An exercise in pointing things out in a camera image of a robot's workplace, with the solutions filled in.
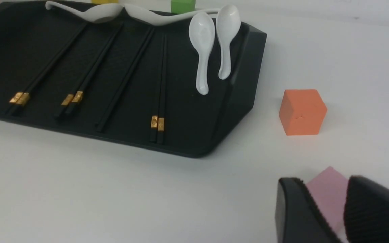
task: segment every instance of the white spoon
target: white spoon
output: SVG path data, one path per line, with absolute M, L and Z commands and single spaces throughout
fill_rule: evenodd
M 241 28 L 239 11 L 234 5 L 224 6 L 217 15 L 217 37 L 221 46 L 219 78 L 225 80 L 231 73 L 230 43 Z
M 124 4 L 124 8 L 125 11 L 127 11 L 127 14 L 130 15 L 130 17 L 133 19 L 140 20 L 153 26 L 164 26 L 181 20 L 189 19 L 200 12 L 206 12 L 207 14 L 217 14 L 220 11 L 220 9 L 203 9 L 172 16 L 163 16 L 128 3 Z
M 196 89 L 199 94 L 207 95 L 209 92 L 207 81 L 208 60 L 216 37 L 213 19 L 205 12 L 196 14 L 190 22 L 188 35 L 193 47 L 199 54 Z
M 95 24 L 104 23 L 113 20 L 119 15 L 119 13 L 123 9 L 123 6 L 117 3 L 97 5 L 95 7 L 88 9 L 88 11 L 86 12 L 80 12 L 77 11 L 76 9 L 70 8 L 60 3 L 51 2 L 51 1 L 47 1 L 45 6 L 47 10 L 52 9 L 52 7 L 58 7 L 64 9 L 65 11 L 68 11 L 84 19 L 85 21 L 95 23 Z

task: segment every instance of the spoon handle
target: spoon handle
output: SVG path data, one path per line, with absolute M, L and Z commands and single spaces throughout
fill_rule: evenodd
M 231 60 L 230 60 L 230 45 L 223 45 L 221 47 L 221 65 L 219 70 L 219 78 L 225 80 L 229 77 L 231 72 Z
M 47 10 L 52 9 L 52 7 L 58 7 L 60 9 L 64 9 L 67 12 L 70 12 L 70 13 L 72 13 L 74 15 L 82 17 L 82 12 L 77 11 L 76 9 L 70 8 L 68 6 L 62 5 L 60 3 L 56 3 L 56 2 L 52 2 L 52 1 L 47 1 L 46 4 L 45 4 L 45 7 L 46 7 Z
M 177 15 L 172 15 L 172 16 L 166 17 L 166 19 L 164 21 L 155 24 L 155 26 L 163 26 L 163 25 L 167 25 L 170 23 L 180 21 L 180 20 L 186 20 L 186 19 L 192 18 L 193 16 L 195 16 L 196 14 L 198 14 L 200 12 L 205 12 L 207 14 L 214 14 L 214 13 L 217 14 L 219 11 L 220 11 L 220 9 L 202 9 L 202 10 L 198 10 L 198 11 L 194 11 L 194 12 L 186 12 L 186 13 L 181 13 L 181 14 L 177 14 Z
M 199 55 L 198 73 L 196 74 L 196 89 L 201 95 L 207 95 L 209 92 L 207 72 L 208 58 L 203 55 Z

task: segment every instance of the pink cube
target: pink cube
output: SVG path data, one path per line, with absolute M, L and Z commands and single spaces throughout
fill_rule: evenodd
M 346 203 L 348 179 L 328 167 L 313 180 L 306 183 L 319 210 L 332 230 L 338 233 L 344 223 L 344 205 Z

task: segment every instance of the foam cube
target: foam cube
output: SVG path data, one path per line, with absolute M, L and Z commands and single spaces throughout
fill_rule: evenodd
M 307 189 L 318 205 L 325 220 L 338 233 L 343 228 L 344 205 L 349 180 L 328 167 L 313 180 L 306 183 Z
M 170 9 L 173 14 L 184 14 L 195 10 L 196 0 L 171 0 Z
M 94 4 L 119 3 L 119 0 L 91 0 Z
M 327 107 L 316 89 L 284 91 L 279 117 L 286 135 L 319 134 Z

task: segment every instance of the black chopstick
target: black chopstick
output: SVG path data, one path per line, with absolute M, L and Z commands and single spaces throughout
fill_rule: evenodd
M 142 55 L 144 54 L 145 49 L 148 46 L 148 43 L 150 42 L 151 38 L 153 37 L 153 34 L 154 34 L 154 29 L 152 27 L 149 27 L 133 61 L 131 62 L 130 68 L 125 73 L 125 75 L 122 79 L 122 82 L 119 85 L 118 90 L 114 94 L 114 96 L 113 96 L 111 102 L 109 103 L 108 107 L 106 108 L 105 112 L 100 117 L 100 120 L 95 124 L 97 132 L 102 132 L 103 129 L 105 128 L 110 116 L 114 112 L 114 109 L 115 109 L 117 102 L 119 101 L 122 93 L 124 92 L 125 86 L 127 86 L 127 83 L 130 81 L 131 75 L 133 74 L 134 70 L 137 68 L 137 65 L 139 64 L 139 61 L 141 60 Z
M 163 66 L 162 66 L 162 86 L 160 88 L 160 110 L 159 123 L 157 127 L 157 143 L 163 144 L 165 139 L 165 106 L 166 106 L 166 74 L 167 74 L 167 37 L 163 37 Z
M 161 104 L 161 91 L 162 91 L 162 85 L 163 82 L 165 82 L 166 79 L 166 58 L 167 58 L 167 38 L 166 35 L 163 34 L 162 37 L 162 51 L 160 54 L 160 60 L 159 60 L 159 76 L 157 78 L 157 86 L 156 86 L 156 93 L 154 96 L 153 101 L 153 112 L 151 116 L 151 127 L 150 127 L 150 142 L 155 143 L 157 142 L 157 130 L 159 127 L 159 118 L 162 118 L 160 115 L 162 104 Z M 160 120 L 160 129 L 164 129 L 164 119 Z
M 76 83 L 72 91 L 66 96 L 64 101 L 61 103 L 60 108 L 54 115 L 56 118 L 60 118 L 63 113 L 65 113 L 65 115 L 71 115 L 74 109 L 80 104 L 83 99 L 84 92 L 88 89 L 91 80 L 93 79 L 100 65 L 105 60 L 107 53 L 112 47 L 123 25 L 124 23 L 121 23 L 118 28 L 114 30 L 109 39 L 97 53 L 97 56 L 93 59 L 93 62 L 91 62 L 87 72 L 85 72 L 85 74 Z
M 163 71 L 163 54 L 164 54 L 164 38 L 162 37 L 162 51 L 159 59 L 159 75 L 157 77 L 156 92 L 153 100 L 153 111 L 151 116 L 151 128 L 150 128 L 150 142 L 157 142 L 157 127 L 159 123 L 159 109 L 160 109 L 160 88 L 162 86 L 162 71 Z
M 82 23 L 80 28 L 77 29 L 77 31 L 69 38 L 63 48 L 49 60 L 46 66 L 44 66 L 40 70 L 38 75 L 35 76 L 22 91 L 17 92 L 17 94 L 9 102 L 10 105 L 6 111 L 7 115 L 16 115 L 17 112 L 19 112 L 23 108 L 23 106 L 28 103 L 28 100 L 31 98 L 31 94 L 35 91 L 35 89 L 37 89 L 37 87 L 40 85 L 40 83 L 46 77 L 49 71 L 52 70 L 52 68 L 55 67 L 55 65 L 59 62 L 63 55 L 66 54 L 66 52 L 70 49 L 70 47 L 84 31 L 87 25 L 88 22 Z

